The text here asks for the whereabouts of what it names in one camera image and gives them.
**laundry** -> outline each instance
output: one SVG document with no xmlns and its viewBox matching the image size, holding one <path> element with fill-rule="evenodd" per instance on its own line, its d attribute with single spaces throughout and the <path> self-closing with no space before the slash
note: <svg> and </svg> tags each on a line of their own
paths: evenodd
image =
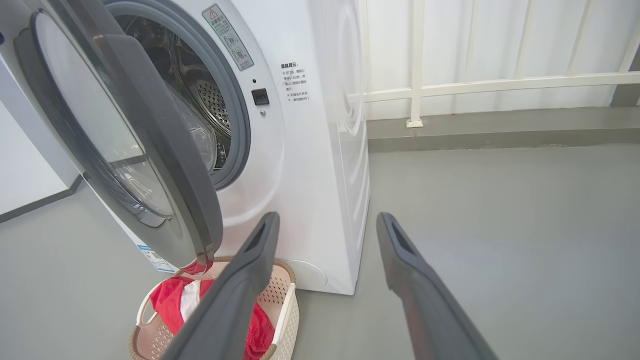
<svg viewBox="0 0 640 360">
<path fill-rule="evenodd" d="M 169 331 L 174 335 L 180 331 L 214 281 L 174 276 L 163 281 L 151 293 L 151 304 Z M 274 333 L 269 317 L 256 303 L 249 323 L 243 359 L 260 359 L 271 345 Z"/>
</svg>

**basket handle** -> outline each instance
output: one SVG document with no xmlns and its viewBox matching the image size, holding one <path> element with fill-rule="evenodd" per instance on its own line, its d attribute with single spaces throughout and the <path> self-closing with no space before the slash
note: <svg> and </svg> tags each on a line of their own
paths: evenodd
<svg viewBox="0 0 640 360">
<path fill-rule="evenodd" d="M 145 322 L 143 319 L 145 317 L 145 310 L 147 310 L 147 305 L 149 305 L 149 302 L 151 301 L 151 294 L 153 294 L 153 292 L 158 288 L 158 286 L 160 286 L 160 284 L 162 284 L 163 282 L 159 282 L 157 285 L 154 286 L 153 289 L 151 289 L 151 291 L 149 291 L 149 293 L 147 294 L 147 296 L 145 297 L 145 300 L 142 300 L 142 304 L 140 304 L 140 308 L 138 309 L 138 315 L 136 317 L 136 325 L 138 327 L 143 327 L 144 325 L 148 325 L 155 317 L 156 315 L 158 315 L 158 313 L 154 312 L 153 315 L 151 315 L 151 318 L 149 319 L 149 321 Z"/>
</svg>

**washing machine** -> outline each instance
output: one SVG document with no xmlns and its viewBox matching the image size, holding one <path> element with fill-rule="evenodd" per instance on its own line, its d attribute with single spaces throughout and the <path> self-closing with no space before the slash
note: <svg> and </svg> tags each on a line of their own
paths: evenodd
<svg viewBox="0 0 640 360">
<path fill-rule="evenodd" d="M 0 6 L 3 61 L 154 266 L 201 272 L 276 211 L 298 288 L 354 293 L 369 164 L 352 0 Z"/>
</svg>

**washing machine door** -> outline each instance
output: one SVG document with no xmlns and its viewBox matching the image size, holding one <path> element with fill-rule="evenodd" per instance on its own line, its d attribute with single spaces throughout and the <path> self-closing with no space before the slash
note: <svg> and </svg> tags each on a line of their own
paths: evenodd
<svg viewBox="0 0 640 360">
<path fill-rule="evenodd" d="M 223 227 L 196 115 L 102 3 L 49 5 L 15 39 L 31 91 L 120 220 L 171 264 L 201 272 Z"/>
</svg>

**warning sticker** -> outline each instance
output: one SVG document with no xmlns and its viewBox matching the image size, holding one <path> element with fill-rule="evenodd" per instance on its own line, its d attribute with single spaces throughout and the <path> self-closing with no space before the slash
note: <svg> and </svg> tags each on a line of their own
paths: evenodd
<svg viewBox="0 0 640 360">
<path fill-rule="evenodd" d="M 220 7 L 217 4 L 213 4 L 212 7 L 202 12 L 202 16 L 204 16 L 213 31 L 218 34 L 220 40 L 225 44 L 227 51 L 236 61 L 236 65 L 238 65 L 240 71 L 252 67 L 253 60 L 249 52 L 244 47 L 234 27 L 231 26 L 225 14 L 220 10 Z"/>
<path fill-rule="evenodd" d="M 156 254 L 155 251 L 151 250 L 150 247 L 145 245 L 138 245 L 140 251 L 151 261 L 151 264 L 159 271 L 174 273 L 171 265 L 166 262 L 160 255 Z"/>
<path fill-rule="evenodd" d="M 299 102 L 309 100 L 307 91 L 307 75 L 305 69 L 298 66 L 297 62 L 280 64 L 282 70 L 282 85 L 284 86 L 287 100 L 289 102 Z"/>
</svg>

